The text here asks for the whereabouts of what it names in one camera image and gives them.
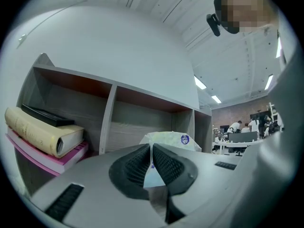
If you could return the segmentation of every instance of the wall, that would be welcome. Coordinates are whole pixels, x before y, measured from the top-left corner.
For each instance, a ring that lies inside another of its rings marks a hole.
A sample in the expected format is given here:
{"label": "wall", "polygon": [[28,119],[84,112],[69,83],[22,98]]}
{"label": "wall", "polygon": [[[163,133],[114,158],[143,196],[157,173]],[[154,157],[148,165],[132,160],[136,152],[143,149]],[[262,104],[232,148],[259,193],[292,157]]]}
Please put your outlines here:
{"label": "wall", "polygon": [[[16,105],[22,83],[40,53],[47,53],[57,67],[99,75],[199,107],[194,73],[181,37],[164,24],[128,9],[88,2],[58,11],[15,27],[1,50],[1,156],[13,176],[19,171],[12,145],[4,136],[4,112]],[[19,46],[20,36],[33,28]]]}
{"label": "wall", "polygon": [[231,125],[241,120],[240,128],[243,128],[245,123],[250,122],[250,114],[257,113],[257,110],[261,110],[261,112],[267,111],[269,101],[268,97],[265,96],[246,103],[212,110],[213,125],[219,128],[221,125]]}

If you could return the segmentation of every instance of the white ceiling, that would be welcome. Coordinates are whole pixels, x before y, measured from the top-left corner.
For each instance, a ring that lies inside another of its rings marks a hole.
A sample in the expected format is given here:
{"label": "white ceiling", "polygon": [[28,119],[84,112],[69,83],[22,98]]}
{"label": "white ceiling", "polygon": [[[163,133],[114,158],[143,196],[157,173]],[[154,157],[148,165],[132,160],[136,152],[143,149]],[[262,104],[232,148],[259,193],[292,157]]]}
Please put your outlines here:
{"label": "white ceiling", "polygon": [[[44,11],[69,6],[82,0],[36,0],[32,17]],[[224,29],[216,37],[206,22],[214,13],[213,0],[96,0],[115,3],[149,14],[177,31],[189,53],[194,74],[207,89],[198,89],[200,107],[219,108],[239,104],[266,95],[268,76],[275,83],[280,74],[277,31],[229,34]],[[222,104],[212,98],[217,95]]]}

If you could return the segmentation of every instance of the book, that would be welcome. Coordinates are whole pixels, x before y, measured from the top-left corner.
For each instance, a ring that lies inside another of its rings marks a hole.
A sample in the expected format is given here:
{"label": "book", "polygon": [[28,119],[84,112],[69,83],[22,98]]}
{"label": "book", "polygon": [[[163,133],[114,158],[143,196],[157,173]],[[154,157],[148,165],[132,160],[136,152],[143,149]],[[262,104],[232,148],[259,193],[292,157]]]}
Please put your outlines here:
{"label": "book", "polygon": [[28,115],[19,107],[7,108],[4,117],[7,125],[23,139],[56,158],[63,157],[83,141],[83,127],[53,127]]}
{"label": "book", "polygon": [[35,146],[19,136],[10,127],[8,127],[7,137],[22,155],[37,166],[55,176],[62,174],[64,171],[75,165],[80,159],[83,158],[88,150],[88,143],[83,141],[63,158],[57,159],[54,156],[46,154],[37,149]]}
{"label": "book", "polygon": [[21,110],[51,126],[60,127],[65,125],[73,125],[74,120],[66,119],[65,117],[53,114],[43,109],[34,108],[29,105],[22,104]]}

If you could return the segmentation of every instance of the white desk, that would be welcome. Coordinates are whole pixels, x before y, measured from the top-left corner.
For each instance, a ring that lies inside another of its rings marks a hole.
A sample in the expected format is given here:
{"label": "white desk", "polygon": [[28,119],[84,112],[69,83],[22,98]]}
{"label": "white desk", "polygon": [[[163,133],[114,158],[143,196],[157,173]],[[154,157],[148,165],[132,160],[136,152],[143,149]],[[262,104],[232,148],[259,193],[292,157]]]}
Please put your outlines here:
{"label": "white desk", "polygon": [[254,141],[254,142],[213,142],[212,143],[212,147],[214,145],[219,145],[219,154],[222,154],[222,150],[224,148],[224,146],[226,147],[233,147],[233,148],[244,148],[244,147],[248,147],[251,145],[256,145],[256,144],[260,144],[261,142],[263,142],[263,140],[258,140],[258,141]]}

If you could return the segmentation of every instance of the ceiling light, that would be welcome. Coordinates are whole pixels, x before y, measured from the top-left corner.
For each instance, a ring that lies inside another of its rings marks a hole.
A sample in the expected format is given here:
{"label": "ceiling light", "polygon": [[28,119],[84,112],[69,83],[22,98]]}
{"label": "ceiling light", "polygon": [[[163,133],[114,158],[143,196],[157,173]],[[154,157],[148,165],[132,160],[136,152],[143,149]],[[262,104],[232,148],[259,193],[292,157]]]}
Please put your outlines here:
{"label": "ceiling light", "polygon": [[273,76],[274,76],[273,74],[269,75],[269,78],[268,78],[268,81],[267,81],[267,84],[266,84],[265,90],[267,90],[267,89],[269,88],[269,86],[270,86],[270,83],[271,83],[271,80],[272,80]]}
{"label": "ceiling light", "polygon": [[217,103],[222,103],[216,95],[212,96],[213,100],[215,100]]}
{"label": "ceiling light", "polygon": [[281,40],[280,40],[280,37],[279,37],[279,39],[277,40],[276,58],[281,56],[281,49],[282,49],[282,46],[281,46]]}
{"label": "ceiling light", "polygon": [[194,76],[195,84],[200,88],[200,89],[206,89],[207,87],[198,79]]}

